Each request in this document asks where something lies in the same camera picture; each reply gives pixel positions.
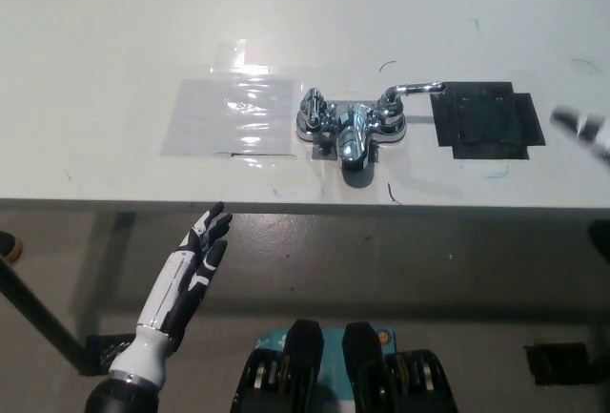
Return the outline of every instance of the black mat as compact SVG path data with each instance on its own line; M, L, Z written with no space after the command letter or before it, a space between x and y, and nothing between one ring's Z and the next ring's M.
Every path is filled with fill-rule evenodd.
M431 95L438 146L454 158L528 159L528 146L544 146L529 93L514 93L510 82L447 82Z

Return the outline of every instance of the black metal leg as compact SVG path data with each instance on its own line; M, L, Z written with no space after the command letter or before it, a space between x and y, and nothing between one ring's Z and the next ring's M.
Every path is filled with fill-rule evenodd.
M91 336L84 346L47 309L0 256L0 292L81 375L102 375L132 334Z

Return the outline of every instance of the faucet spout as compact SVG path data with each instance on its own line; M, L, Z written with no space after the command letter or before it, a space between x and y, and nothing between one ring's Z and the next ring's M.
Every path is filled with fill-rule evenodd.
M336 107L336 153L344 170L358 171L369 154L369 111L361 104Z

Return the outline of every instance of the orange sticker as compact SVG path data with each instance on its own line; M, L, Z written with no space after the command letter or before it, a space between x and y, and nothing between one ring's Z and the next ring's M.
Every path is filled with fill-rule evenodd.
M390 341L392 341L392 336L387 330L380 330L379 332L377 332L377 336L379 337L379 342L383 345L388 344Z

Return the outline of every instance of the faucet handle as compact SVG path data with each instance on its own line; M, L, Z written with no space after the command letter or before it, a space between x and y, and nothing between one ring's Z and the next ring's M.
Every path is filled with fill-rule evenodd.
M317 133L320 131L326 109L326 101L319 89L311 88L305 93L298 115L305 123L308 132Z
M444 82L428 82L425 84L402 84L390 87L385 91L376 103L377 113L382 120L400 116L404 111L401 95L414 93L441 93L445 90Z

